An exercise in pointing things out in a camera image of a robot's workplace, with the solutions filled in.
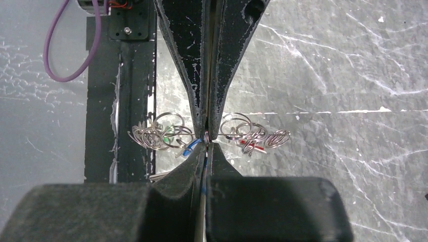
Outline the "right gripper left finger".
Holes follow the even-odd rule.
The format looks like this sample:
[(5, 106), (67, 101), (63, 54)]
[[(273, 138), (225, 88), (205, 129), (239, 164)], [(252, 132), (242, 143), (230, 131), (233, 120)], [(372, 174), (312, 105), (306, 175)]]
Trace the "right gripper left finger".
[(205, 152), (198, 144), (155, 183), (36, 186), (1, 241), (194, 241)]

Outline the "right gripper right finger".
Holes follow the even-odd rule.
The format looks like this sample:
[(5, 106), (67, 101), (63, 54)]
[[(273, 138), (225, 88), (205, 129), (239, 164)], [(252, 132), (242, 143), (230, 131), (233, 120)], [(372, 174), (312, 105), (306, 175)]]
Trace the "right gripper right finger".
[(353, 241), (336, 187), (320, 177), (243, 176), (208, 146), (208, 241)]

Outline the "metal keyring with keys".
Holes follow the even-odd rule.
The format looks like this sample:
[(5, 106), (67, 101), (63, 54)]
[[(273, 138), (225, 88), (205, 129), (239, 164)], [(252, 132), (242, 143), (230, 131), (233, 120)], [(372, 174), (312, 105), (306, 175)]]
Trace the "metal keyring with keys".
[[(186, 125), (184, 117), (171, 111), (139, 122), (131, 128), (128, 136), (141, 147), (154, 151), (180, 151), (194, 139), (201, 139), (206, 145), (216, 139), (209, 136), (208, 130), (203, 131), (203, 135), (198, 138)], [(251, 157), (254, 152), (266, 154), (268, 150), (283, 146), (290, 140), (291, 133), (286, 129), (270, 132), (247, 115), (232, 112), (221, 116), (217, 137), (234, 143), (242, 154)]]

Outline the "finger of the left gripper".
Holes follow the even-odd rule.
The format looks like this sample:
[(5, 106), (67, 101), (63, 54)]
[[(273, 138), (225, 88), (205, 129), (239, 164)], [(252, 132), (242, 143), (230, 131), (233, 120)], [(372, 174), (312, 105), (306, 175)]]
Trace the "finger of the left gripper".
[(213, 1), (210, 13), (207, 134), (218, 136), (227, 93), (269, 1)]
[(206, 122), (207, 1), (155, 1), (159, 27), (185, 87), (195, 136)]

